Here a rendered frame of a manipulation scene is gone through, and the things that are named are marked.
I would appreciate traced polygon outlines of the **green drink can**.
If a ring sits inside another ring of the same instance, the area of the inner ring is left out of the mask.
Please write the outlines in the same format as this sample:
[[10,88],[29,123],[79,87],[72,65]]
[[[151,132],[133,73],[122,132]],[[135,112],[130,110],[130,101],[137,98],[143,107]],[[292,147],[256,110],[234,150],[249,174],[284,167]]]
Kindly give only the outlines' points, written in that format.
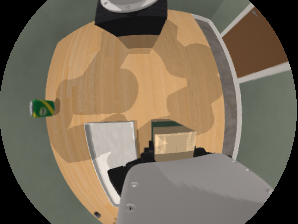
[[55,113],[55,104],[53,101],[34,99],[30,101],[29,112],[30,116],[34,118],[53,116]]

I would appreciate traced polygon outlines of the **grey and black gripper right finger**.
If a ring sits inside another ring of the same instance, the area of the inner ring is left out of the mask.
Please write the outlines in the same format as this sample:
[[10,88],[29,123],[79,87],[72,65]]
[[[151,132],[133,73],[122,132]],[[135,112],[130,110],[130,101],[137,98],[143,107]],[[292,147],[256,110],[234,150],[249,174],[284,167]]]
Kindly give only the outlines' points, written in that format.
[[[207,155],[207,154],[212,154],[212,153],[211,152],[206,152],[205,149],[202,148],[202,147],[196,148],[196,146],[195,146],[193,157],[203,156],[203,155]],[[230,156],[230,155],[226,155],[226,156],[232,158],[232,156]]]

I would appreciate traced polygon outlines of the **tan rectangular block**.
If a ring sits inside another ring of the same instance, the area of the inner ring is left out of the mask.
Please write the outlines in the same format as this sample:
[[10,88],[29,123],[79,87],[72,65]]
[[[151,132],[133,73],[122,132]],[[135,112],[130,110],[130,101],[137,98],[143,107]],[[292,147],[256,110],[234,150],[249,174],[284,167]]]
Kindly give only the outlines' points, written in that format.
[[151,120],[156,162],[193,158],[196,131],[171,119]]

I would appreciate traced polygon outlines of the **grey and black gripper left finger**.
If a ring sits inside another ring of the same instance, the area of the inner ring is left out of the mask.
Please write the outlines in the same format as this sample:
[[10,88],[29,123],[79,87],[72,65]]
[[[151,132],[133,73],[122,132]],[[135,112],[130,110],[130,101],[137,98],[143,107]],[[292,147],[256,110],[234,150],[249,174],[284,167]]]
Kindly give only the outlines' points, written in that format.
[[140,155],[140,158],[126,163],[126,166],[116,167],[107,171],[109,180],[120,197],[128,170],[139,163],[156,162],[154,159],[153,141],[149,141],[149,147],[144,147],[144,152]]

